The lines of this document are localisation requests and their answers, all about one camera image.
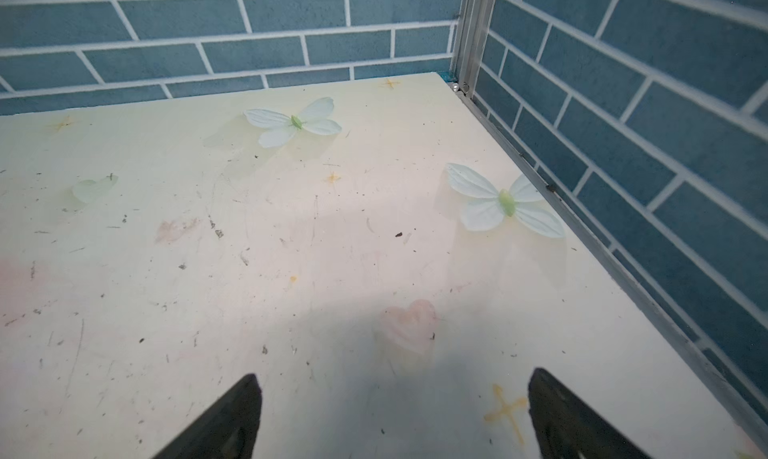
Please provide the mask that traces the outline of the aluminium corner post right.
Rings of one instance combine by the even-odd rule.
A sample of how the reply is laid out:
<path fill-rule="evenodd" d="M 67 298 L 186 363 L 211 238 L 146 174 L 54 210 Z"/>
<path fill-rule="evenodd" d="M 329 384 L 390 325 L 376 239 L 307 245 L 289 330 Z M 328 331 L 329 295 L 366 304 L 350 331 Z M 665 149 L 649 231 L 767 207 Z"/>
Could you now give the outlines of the aluminium corner post right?
<path fill-rule="evenodd" d="M 457 91 L 474 94 L 495 0 L 462 0 L 454 40 L 451 74 Z"/>

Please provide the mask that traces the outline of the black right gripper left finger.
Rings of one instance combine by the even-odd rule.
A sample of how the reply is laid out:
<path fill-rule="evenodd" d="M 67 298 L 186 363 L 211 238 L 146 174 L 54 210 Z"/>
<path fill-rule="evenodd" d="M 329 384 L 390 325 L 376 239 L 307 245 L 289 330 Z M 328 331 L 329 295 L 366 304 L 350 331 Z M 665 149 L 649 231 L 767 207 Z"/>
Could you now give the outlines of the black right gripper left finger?
<path fill-rule="evenodd" d="M 262 390 L 257 377 L 246 374 L 154 459 L 251 458 L 261 409 Z"/>

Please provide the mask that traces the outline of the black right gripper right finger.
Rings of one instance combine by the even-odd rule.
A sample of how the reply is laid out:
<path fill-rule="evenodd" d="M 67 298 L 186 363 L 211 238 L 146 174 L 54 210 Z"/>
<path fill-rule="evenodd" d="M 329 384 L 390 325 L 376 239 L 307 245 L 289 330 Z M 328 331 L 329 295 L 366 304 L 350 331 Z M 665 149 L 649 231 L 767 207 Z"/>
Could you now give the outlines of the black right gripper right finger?
<path fill-rule="evenodd" d="M 543 458 L 649 459 L 648 454 L 543 368 L 533 371 L 528 399 Z"/>

